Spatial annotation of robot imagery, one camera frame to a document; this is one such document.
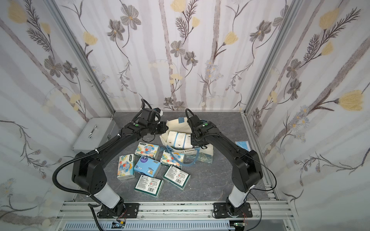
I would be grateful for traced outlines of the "purple tissue pack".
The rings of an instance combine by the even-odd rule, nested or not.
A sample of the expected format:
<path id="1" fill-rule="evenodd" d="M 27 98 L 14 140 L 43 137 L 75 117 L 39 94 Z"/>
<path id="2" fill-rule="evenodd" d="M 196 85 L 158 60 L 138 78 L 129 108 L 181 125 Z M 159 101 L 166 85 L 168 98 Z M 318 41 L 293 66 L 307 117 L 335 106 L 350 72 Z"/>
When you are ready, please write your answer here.
<path id="1" fill-rule="evenodd" d="M 191 135 L 190 134 L 186 134 L 183 149 L 184 150 L 193 149 L 193 145 L 191 143 Z"/>

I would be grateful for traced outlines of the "cream canvas tote bag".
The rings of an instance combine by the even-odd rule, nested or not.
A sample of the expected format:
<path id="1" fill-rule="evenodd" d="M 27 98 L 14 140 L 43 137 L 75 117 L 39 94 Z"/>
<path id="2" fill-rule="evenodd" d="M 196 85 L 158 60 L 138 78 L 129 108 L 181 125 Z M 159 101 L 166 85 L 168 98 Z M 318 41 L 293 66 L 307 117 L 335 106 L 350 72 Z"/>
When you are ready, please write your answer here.
<path id="1" fill-rule="evenodd" d="M 207 144 L 204 148 L 195 145 L 188 119 L 179 117 L 166 122 L 169 128 L 160 136 L 164 147 L 161 164 L 178 168 L 189 167 L 196 162 L 211 164 L 214 159 L 214 148 Z"/>

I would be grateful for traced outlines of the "green barcode tissue pack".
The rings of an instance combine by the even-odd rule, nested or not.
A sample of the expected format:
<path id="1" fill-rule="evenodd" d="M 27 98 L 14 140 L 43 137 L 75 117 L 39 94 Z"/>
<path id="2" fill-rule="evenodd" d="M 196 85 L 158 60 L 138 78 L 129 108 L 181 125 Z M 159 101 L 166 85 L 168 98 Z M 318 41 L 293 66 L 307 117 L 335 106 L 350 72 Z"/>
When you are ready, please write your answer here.
<path id="1" fill-rule="evenodd" d="M 153 197 L 159 197 L 163 185 L 163 180 L 141 175 L 135 186 L 135 190 Z"/>
<path id="2" fill-rule="evenodd" d="M 190 178 L 190 174 L 182 171 L 179 168 L 176 168 L 175 166 L 170 166 L 163 176 L 163 179 L 165 181 L 169 182 L 182 191 L 187 186 Z"/>

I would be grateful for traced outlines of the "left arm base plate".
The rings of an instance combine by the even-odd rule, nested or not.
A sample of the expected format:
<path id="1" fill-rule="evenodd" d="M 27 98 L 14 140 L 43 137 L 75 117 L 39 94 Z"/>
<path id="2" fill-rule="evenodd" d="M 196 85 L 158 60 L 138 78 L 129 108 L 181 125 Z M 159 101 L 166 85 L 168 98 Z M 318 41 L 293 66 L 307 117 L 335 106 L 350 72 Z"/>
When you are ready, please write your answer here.
<path id="1" fill-rule="evenodd" d="M 98 218 L 137 218 L 139 203 L 118 203 L 114 208 L 102 205 Z"/>

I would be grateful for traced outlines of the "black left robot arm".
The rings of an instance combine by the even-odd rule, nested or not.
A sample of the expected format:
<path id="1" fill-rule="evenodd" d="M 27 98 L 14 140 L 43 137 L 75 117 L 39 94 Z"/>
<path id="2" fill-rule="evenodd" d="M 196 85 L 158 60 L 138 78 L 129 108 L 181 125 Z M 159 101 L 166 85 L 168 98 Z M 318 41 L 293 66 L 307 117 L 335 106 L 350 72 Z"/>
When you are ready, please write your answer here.
<path id="1" fill-rule="evenodd" d="M 161 120 L 162 110 L 152 108 L 144 99 L 141 102 L 140 111 L 117 135 L 94 150 L 78 153 L 74 159 L 59 166 L 52 176 L 55 187 L 65 192 L 84 194 L 110 210 L 122 210 L 124 201 L 109 186 L 105 167 L 125 148 L 146 135 L 162 135 L 168 130 L 166 122 Z M 80 190 L 67 188 L 57 180 L 59 172 L 69 165 L 73 166 L 72 181 Z"/>

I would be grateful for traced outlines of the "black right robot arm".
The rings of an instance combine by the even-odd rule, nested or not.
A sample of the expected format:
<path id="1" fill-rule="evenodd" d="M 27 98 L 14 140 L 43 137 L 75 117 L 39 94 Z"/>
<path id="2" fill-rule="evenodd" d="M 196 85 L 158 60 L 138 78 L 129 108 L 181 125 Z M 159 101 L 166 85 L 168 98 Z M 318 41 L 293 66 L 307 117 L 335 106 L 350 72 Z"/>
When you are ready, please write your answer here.
<path id="1" fill-rule="evenodd" d="M 231 215 L 239 212 L 244 207 L 250 190 L 263 178 L 262 168 L 270 169 L 260 162 L 254 150 L 248 151 L 238 146 L 211 121 L 199 119 L 188 108 L 185 115 L 191 129 L 192 145 L 206 148 L 207 144 L 211 144 L 230 162 L 234 187 L 226 200 L 226 207 Z"/>

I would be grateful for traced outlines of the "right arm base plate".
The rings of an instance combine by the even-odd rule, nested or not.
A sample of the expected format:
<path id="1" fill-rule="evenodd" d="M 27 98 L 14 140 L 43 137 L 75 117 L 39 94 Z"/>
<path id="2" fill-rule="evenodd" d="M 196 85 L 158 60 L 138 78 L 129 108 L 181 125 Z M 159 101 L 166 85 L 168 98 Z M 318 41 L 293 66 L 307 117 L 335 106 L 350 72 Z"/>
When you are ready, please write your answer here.
<path id="1" fill-rule="evenodd" d="M 213 203 L 214 218 L 252 218 L 252 210 L 249 203 L 244 203 L 240 207 L 233 207 L 231 203 Z"/>

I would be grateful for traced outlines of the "white blue tissue pack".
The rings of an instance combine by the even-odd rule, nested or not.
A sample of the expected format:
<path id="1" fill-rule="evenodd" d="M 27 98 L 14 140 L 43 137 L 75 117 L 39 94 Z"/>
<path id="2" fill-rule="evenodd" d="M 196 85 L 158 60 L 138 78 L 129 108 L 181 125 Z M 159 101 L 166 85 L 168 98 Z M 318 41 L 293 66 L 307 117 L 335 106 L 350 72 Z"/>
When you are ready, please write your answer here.
<path id="1" fill-rule="evenodd" d="M 177 135 L 178 135 L 178 132 L 176 131 L 169 131 L 168 133 L 166 143 L 172 148 L 175 147 Z"/>

